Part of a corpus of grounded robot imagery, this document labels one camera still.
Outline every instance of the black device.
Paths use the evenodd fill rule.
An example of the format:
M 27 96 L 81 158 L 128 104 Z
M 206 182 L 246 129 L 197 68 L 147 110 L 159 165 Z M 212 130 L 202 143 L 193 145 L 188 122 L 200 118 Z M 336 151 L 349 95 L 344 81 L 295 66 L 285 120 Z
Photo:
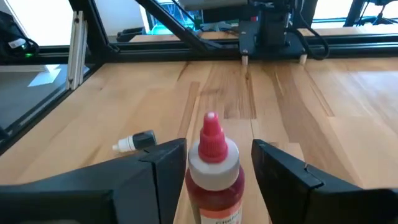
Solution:
M 214 23 L 237 19 L 236 15 L 241 13 L 240 7 L 229 6 L 216 9 L 202 10 L 203 23 Z
M 251 154 L 273 224 L 398 222 L 398 189 L 363 190 L 258 139 Z
M 173 223 L 186 140 L 29 184 L 0 186 L 2 224 Z
M 191 29 L 182 27 L 154 0 L 136 1 L 189 47 L 203 54 L 210 52 L 211 54 L 234 55 L 238 48 L 240 55 L 252 59 L 298 59 L 308 54 L 311 58 L 321 60 L 329 55 L 326 40 L 304 21 L 301 15 L 303 4 L 299 5 L 297 0 L 253 0 L 240 6 L 216 8 L 215 10 L 220 12 L 218 19 L 221 21 L 231 19 L 231 15 L 223 11 L 237 12 L 234 16 L 235 19 L 239 19 L 238 45 L 219 44 L 212 40 L 201 39 Z M 323 55 L 314 54 L 303 35 L 292 27 L 290 24 L 292 15 L 299 16 L 305 27 L 321 40 L 321 46 L 325 49 Z M 258 20 L 252 21 L 252 17 L 258 17 Z
M 14 18 L 0 11 L 0 61 L 5 58 L 31 57 L 39 52 L 39 46 L 27 38 Z
M 116 40 L 120 43 L 129 42 L 136 35 L 144 35 L 144 34 L 146 34 L 146 33 L 145 33 L 145 28 L 143 28 L 143 27 L 124 29 L 121 32 L 118 32 L 118 36 L 116 37 Z

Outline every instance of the wood grain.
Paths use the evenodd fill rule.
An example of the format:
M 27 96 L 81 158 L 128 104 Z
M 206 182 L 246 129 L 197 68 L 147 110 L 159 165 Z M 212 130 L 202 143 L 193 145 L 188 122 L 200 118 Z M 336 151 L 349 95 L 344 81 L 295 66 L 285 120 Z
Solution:
M 201 38 L 217 40 L 217 39 L 236 39 L 237 35 L 227 32 L 204 32 L 199 34 Z M 153 41 L 175 41 L 180 40 L 174 34 L 160 34 L 160 35 L 136 35 L 130 42 L 153 42 Z
M 158 142 L 199 138 L 217 111 L 246 174 L 243 223 L 270 223 L 251 141 L 364 188 L 398 187 L 397 58 L 123 63 L 101 67 L 0 157 L 0 184 L 38 180 L 118 157 L 118 139 L 153 129 Z M 175 223 L 193 223 L 186 187 Z
M 307 29 L 299 29 L 303 35 L 313 36 Z M 361 27 L 340 27 L 315 29 L 320 35 L 353 35 L 353 34 L 396 34 L 398 33 L 397 25 L 381 25 L 381 26 L 361 26 Z

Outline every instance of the wooden table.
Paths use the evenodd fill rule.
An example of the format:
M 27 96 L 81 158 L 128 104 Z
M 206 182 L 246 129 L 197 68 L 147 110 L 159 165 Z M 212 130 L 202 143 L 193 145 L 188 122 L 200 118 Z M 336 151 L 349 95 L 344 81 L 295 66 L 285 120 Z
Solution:
M 0 184 L 107 161 L 118 139 L 148 129 L 190 146 L 214 110 L 240 149 L 243 223 L 269 223 L 254 138 L 360 187 L 398 187 L 397 61 L 250 62 L 247 73 L 238 61 L 106 64 L 0 157 Z M 193 223 L 185 186 L 175 223 Z

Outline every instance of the white nozzle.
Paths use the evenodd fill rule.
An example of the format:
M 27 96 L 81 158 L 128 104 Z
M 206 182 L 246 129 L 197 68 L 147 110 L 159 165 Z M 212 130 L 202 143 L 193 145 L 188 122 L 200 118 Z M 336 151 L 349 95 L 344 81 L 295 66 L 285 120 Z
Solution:
M 116 145 L 113 145 L 112 146 L 112 149 L 114 150 L 114 151 L 119 151 L 119 146 L 116 144 Z
M 112 150 L 116 152 L 131 152 L 135 151 L 136 147 L 132 140 L 132 136 L 128 136 L 125 139 L 120 139 L 119 142 L 112 146 Z
M 207 118 L 213 119 L 215 116 L 214 112 L 207 113 Z

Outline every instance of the cable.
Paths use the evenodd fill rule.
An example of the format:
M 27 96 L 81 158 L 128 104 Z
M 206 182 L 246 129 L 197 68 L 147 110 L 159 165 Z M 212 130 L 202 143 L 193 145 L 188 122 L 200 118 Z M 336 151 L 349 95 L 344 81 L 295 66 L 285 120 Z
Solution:
M 377 15 L 376 19 L 374 20 L 374 22 L 372 23 L 372 25 L 376 24 L 377 21 L 379 20 L 379 18 L 383 18 L 383 11 L 386 8 L 386 5 L 383 5 L 383 7 L 381 8 L 380 13 Z
M 305 0 L 302 1 L 301 9 L 300 9 L 299 12 L 298 12 L 298 14 L 299 14 L 299 16 L 300 16 L 300 20 L 301 20 L 301 22 L 304 24 L 304 27 L 305 27 L 306 29 L 308 29 L 315 37 L 318 37 L 318 38 L 321 40 L 322 45 L 323 45 L 323 48 L 325 49 L 325 53 L 324 53 L 323 55 L 316 55 L 316 54 L 314 54 L 313 51 L 311 50 L 311 48 L 310 48 L 310 46 L 309 46 L 307 40 L 305 39 L 305 37 L 303 36 L 303 34 L 302 34 L 299 30 L 293 29 L 293 28 L 289 27 L 289 28 L 287 29 L 287 32 L 291 32 L 291 33 L 295 34 L 295 35 L 298 37 L 298 39 L 300 40 L 300 42 L 302 43 L 302 45 L 303 45 L 303 47 L 304 47 L 304 50 L 306 51 L 306 53 L 307 53 L 310 57 L 314 58 L 315 60 L 323 60 L 323 59 L 329 57 L 329 55 L 330 55 L 329 44 L 328 44 L 328 42 L 325 40 L 325 38 L 323 38 L 321 35 L 319 35 L 319 33 L 318 33 L 317 31 L 315 31 L 314 29 L 312 29 L 312 28 L 310 27 L 310 25 L 305 21 L 305 19 L 304 19 L 304 17 L 303 17 L 303 14 L 302 14 L 303 6 L 304 6 L 304 1 L 305 1 Z
M 358 22 L 356 23 L 356 26 L 360 26 L 360 25 L 361 25 L 363 15 L 365 14 L 365 11 L 366 11 L 366 9 L 368 8 L 368 5 L 369 5 L 370 1 L 371 1 L 371 0 L 368 0 L 368 1 L 366 2 L 366 6 L 365 6 L 365 8 L 363 9 L 363 12 L 362 12 L 361 17 L 358 19 Z
M 398 23 L 397 21 L 390 19 L 390 18 L 384 18 L 385 20 L 389 21 L 391 24 L 396 24 Z
M 192 16 L 186 10 L 184 10 L 176 0 L 172 0 L 172 2 L 193 22 L 193 25 L 195 25 L 195 27 L 199 27 L 199 29 L 202 32 L 204 32 L 204 30 L 200 27 L 200 25 L 198 25 L 195 22 L 195 20 L 192 18 Z

